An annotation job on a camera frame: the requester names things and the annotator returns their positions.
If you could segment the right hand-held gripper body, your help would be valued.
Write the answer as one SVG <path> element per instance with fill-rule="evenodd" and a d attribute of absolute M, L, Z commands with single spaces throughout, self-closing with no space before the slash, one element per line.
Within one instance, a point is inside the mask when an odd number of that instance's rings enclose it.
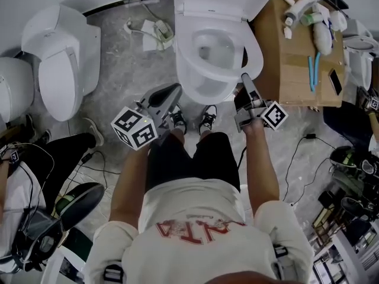
<path fill-rule="evenodd" d="M 238 132 L 260 118 L 264 126 L 277 130 L 288 118 L 287 112 L 276 101 L 262 101 L 260 106 L 242 107 L 235 115 Z"/>

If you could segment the white paper sheet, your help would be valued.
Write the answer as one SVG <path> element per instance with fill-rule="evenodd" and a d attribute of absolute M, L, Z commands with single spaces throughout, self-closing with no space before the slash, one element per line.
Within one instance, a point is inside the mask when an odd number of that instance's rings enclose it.
<path fill-rule="evenodd" d="M 153 21 L 145 20 L 141 31 L 143 33 L 142 43 L 143 51 L 162 50 L 163 45 L 155 33 L 155 23 Z"/>

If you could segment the smartphone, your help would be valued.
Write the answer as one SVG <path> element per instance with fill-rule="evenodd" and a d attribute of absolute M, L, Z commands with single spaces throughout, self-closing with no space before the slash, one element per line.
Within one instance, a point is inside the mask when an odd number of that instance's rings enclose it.
<path fill-rule="evenodd" d="M 332 69 L 329 73 L 329 80 L 333 86 L 333 89 L 335 91 L 335 94 L 339 96 L 342 92 L 342 85 L 338 78 L 338 74 L 336 73 L 335 69 Z"/>

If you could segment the white printed t-shirt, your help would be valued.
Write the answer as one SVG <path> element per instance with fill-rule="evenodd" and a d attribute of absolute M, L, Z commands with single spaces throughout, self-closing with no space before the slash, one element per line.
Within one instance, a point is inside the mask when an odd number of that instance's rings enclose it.
<path fill-rule="evenodd" d="M 124 284 L 204 284 L 243 271 L 307 283 L 313 250 L 289 204 L 266 202 L 247 224 L 236 188 L 192 177 L 147 191 L 137 228 L 110 221 L 96 230 L 85 284 L 104 284 L 112 264 Z"/>

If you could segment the small white box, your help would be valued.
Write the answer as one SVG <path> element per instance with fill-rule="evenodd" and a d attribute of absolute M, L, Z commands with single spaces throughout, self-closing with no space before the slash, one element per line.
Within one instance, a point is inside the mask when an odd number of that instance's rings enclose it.
<path fill-rule="evenodd" d="M 315 3 L 313 6 L 312 6 L 312 11 L 313 12 L 319 12 L 322 14 L 324 20 L 328 20 L 329 17 L 330 17 L 330 12 L 329 12 L 329 9 L 326 8 L 325 6 L 323 6 L 322 4 L 320 3 Z"/>

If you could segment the person's left sneaker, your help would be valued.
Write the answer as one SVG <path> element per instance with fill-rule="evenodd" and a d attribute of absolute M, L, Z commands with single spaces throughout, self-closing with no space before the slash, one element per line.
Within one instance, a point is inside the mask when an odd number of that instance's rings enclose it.
<path fill-rule="evenodd" d="M 179 104 L 175 106 L 173 111 L 169 114 L 173 123 L 174 129 L 179 129 L 183 132 L 183 135 L 187 133 L 187 122 L 184 118 L 182 109 Z"/>

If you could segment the person's right forearm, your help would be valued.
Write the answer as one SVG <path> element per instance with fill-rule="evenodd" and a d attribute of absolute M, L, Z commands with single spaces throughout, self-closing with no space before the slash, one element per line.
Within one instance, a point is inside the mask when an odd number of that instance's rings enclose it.
<path fill-rule="evenodd" d="M 245 126 L 248 194 L 252 212 L 269 201 L 280 199 L 280 188 L 266 142 L 263 121 L 254 119 Z"/>

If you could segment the person's left forearm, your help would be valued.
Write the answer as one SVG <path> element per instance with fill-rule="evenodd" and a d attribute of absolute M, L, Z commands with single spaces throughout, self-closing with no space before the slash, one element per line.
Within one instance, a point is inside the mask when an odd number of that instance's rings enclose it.
<path fill-rule="evenodd" d="M 115 186 L 111 200 L 110 221 L 121 221 L 138 227 L 146 187 L 149 146 L 132 151 Z"/>

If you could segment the person's sneaker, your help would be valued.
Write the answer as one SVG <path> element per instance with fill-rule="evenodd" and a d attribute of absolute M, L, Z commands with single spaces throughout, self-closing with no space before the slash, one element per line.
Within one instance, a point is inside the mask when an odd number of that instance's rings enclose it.
<path fill-rule="evenodd" d="M 179 104 L 175 106 L 173 111 L 169 114 L 173 123 L 174 129 L 179 129 L 183 132 L 183 135 L 187 133 L 187 122 L 184 118 L 182 109 Z"/>
<path fill-rule="evenodd" d="M 201 122 L 198 126 L 199 135 L 206 131 L 211 131 L 216 118 L 217 107 L 215 105 L 206 106 L 201 116 Z"/>

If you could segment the large white tube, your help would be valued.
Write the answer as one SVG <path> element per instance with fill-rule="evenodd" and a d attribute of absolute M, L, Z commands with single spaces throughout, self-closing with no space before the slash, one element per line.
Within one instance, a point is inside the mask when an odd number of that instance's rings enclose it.
<path fill-rule="evenodd" d="M 298 0 L 285 11 L 284 15 L 291 18 L 293 21 L 298 21 L 313 4 L 319 1 L 320 0 Z"/>

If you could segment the white tank toilet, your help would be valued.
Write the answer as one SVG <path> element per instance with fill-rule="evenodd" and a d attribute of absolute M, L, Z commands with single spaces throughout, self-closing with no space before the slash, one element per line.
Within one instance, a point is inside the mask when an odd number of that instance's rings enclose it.
<path fill-rule="evenodd" d="M 26 23 L 21 49 L 40 59 L 38 83 L 47 112 L 60 122 L 71 119 L 99 82 L 101 29 L 56 4 Z"/>

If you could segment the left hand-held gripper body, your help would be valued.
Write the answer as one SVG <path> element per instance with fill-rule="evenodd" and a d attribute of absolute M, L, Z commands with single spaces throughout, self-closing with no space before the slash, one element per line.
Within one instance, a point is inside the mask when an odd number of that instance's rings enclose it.
<path fill-rule="evenodd" d="M 133 150 L 163 139 L 172 129 L 170 107 L 150 105 L 147 99 L 125 106 L 113 119 L 111 126 L 118 138 Z"/>

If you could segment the rounded white toilet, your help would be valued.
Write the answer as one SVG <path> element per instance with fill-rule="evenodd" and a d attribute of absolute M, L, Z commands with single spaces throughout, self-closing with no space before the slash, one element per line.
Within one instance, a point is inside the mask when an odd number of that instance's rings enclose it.
<path fill-rule="evenodd" d="M 5 123 L 29 109 L 34 99 L 33 71 L 24 60 L 0 57 L 0 115 Z"/>

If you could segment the black shorts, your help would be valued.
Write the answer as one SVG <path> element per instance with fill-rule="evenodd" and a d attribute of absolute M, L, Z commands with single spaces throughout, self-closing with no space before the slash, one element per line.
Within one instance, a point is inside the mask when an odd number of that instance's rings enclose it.
<path fill-rule="evenodd" d="M 197 143 L 192 157 L 172 134 L 161 145 L 152 146 L 147 164 L 147 191 L 185 178 L 220 179 L 240 190 L 237 163 L 227 134 L 210 133 Z"/>

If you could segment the person's left leg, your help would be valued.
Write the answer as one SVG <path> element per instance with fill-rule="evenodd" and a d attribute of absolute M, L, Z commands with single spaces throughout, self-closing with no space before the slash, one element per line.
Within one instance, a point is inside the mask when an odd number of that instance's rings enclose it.
<path fill-rule="evenodd" d="M 182 144 L 185 143 L 184 132 L 185 132 L 185 127 L 182 125 L 171 130 L 171 134 L 174 135 Z"/>

